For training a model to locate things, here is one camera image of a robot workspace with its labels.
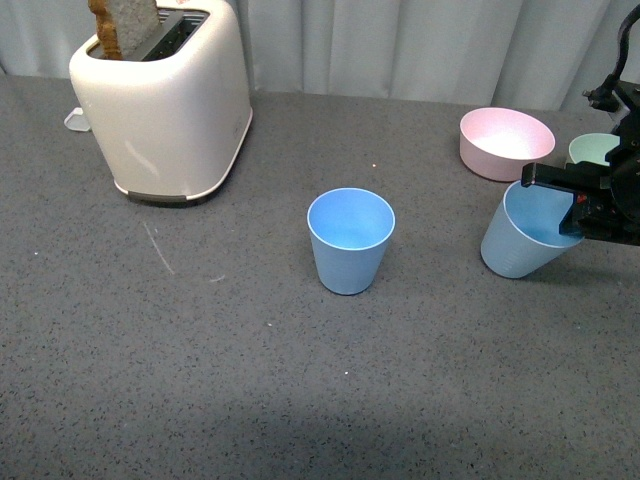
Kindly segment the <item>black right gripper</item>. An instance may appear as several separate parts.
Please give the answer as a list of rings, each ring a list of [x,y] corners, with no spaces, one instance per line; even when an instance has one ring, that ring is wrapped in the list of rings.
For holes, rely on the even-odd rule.
[[[589,92],[590,105],[614,113],[628,112],[616,121],[619,145],[605,156],[609,167],[580,162],[565,168],[529,163],[522,169],[523,187],[578,192],[559,224],[559,233],[589,240],[637,246],[639,244],[639,86],[607,79]],[[585,193],[609,194],[596,200]]]

